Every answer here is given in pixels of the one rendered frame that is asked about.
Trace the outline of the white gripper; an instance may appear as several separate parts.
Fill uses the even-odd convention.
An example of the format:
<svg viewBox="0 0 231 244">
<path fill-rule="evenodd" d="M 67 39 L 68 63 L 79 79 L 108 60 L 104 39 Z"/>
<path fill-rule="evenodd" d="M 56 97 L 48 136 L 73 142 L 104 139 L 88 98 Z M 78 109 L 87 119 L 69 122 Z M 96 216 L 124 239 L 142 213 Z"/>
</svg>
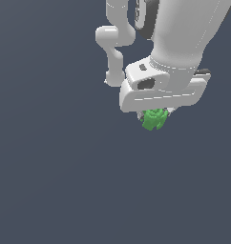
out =
<svg viewBox="0 0 231 244">
<path fill-rule="evenodd" d="M 154 69 L 150 57 L 128 65 L 125 72 L 119 106 L 123 112 L 137 112 L 139 121 L 144 118 L 141 111 L 167 108 L 171 115 L 178 107 L 196 104 L 211 77 L 208 69 L 196 70 L 183 90 L 173 91 L 168 88 L 168 73 Z"/>
</svg>

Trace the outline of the green lumpy object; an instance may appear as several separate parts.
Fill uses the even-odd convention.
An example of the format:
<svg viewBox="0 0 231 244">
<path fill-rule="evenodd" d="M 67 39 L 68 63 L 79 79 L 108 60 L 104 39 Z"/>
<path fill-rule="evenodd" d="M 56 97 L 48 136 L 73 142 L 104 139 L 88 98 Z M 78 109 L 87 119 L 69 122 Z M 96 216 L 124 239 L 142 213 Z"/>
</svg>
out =
<svg viewBox="0 0 231 244">
<path fill-rule="evenodd" d="M 168 111 L 164 109 L 147 110 L 143 112 L 143 118 L 141 119 L 142 127 L 148 131 L 153 128 L 159 130 L 165 123 L 168 117 Z"/>
</svg>

